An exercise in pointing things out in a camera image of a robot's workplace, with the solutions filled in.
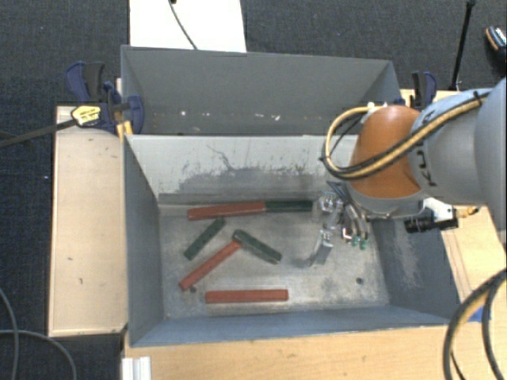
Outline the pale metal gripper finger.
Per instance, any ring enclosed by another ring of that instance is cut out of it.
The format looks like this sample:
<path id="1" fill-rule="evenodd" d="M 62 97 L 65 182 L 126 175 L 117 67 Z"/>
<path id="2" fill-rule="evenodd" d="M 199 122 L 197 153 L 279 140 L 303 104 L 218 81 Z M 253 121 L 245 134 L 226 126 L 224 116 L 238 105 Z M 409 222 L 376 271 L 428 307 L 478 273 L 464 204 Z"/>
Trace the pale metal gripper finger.
<path id="1" fill-rule="evenodd" d="M 333 249 L 334 245 L 332 243 L 332 234 L 323 231 L 324 237 L 323 237 L 323 244 L 319 253 L 319 258 L 317 260 L 317 264 L 323 265 L 328 256 L 330 255 L 331 250 Z"/>
<path id="2" fill-rule="evenodd" d="M 317 239 L 315 241 L 314 248 L 312 249 L 312 253 L 310 255 L 310 266 L 312 266 L 313 264 L 315 264 L 317 262 L 318 258 L 319 258 L 319 253 L 320 253 L 322 244 L 324 242 L 323 237 L 324 237 L 323 230 L 320 230 L 318 232 L 318 236 L 317 236 Z"/>

